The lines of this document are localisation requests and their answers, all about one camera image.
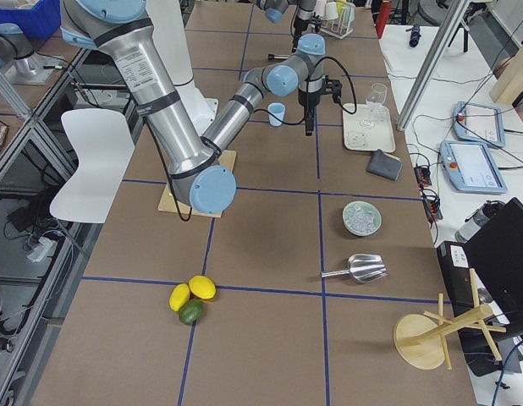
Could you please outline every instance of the yellow lemon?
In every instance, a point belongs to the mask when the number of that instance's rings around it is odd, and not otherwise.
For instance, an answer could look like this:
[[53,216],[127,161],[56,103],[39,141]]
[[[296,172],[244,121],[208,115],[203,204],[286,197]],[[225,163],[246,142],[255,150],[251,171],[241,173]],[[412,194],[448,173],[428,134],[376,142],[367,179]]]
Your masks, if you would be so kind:
[[188,281],[190,291],[200,299],[212,299],[217,293],[214,282],[203,275],[196,275]]
[[169,296],[169,307],[173,311],[179,311],[188,302],[188,299],[190,299],[190,288],[186,283],[181,283],[175,287],[171,296]]

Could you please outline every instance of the blue plastic container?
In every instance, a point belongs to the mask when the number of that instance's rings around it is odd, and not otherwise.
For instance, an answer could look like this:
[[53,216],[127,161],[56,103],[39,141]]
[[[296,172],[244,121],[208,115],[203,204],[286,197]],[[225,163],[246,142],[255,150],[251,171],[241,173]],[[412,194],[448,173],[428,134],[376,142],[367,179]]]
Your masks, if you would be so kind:
[[40,0],[33,8],[0,8],[0,24],[15,23],[28,38],[49,38],[60,26],[59,0]]

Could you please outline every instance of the clear glass cup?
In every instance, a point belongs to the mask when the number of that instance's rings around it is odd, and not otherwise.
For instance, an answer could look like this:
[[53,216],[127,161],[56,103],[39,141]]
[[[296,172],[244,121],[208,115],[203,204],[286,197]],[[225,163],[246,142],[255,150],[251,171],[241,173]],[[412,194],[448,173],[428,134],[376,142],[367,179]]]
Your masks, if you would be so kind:
[[362,127],[371,129],[376,125],[373,119],[374,111],[386,102],[387,96],[388,87],[385,84],[375,83],[371,86],[371,91],[367,93],[365,98],[366,104],[369,107],[369,115],[360,121]]

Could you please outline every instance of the bottle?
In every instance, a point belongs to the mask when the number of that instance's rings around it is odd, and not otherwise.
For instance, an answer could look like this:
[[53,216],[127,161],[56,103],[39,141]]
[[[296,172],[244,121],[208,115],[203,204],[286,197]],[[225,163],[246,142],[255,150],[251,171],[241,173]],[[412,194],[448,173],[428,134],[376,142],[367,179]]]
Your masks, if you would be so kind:
[[504,205],[505,203],[499,200],[486,201],[482,207],[465,220],[465,224],[455,233],[455,239],[460,243],[467,242],[480,228],[485,226],[489,219],[493,218]]

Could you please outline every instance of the cup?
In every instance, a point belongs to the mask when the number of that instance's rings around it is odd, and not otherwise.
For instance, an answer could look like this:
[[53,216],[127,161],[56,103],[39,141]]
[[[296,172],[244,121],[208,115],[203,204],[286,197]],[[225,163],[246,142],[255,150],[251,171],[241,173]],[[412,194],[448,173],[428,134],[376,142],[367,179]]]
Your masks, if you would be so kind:
[[278,102],[271,103],[267,110],[272,114],[269,114],[269,123],[273,127],[278,127],[279,125],[282,125],[282,122],[284,120],[284,113],[286,112],[286,106]]
[[339,17],[339,11],[337,10],[337,3],[330,2],[326,4],[326,15],[324,19],[331,20]]
[[314,6],[314,14],[324,19],[323,16],[326,15],[326,4],[328,0],[317,0],[316,6]]

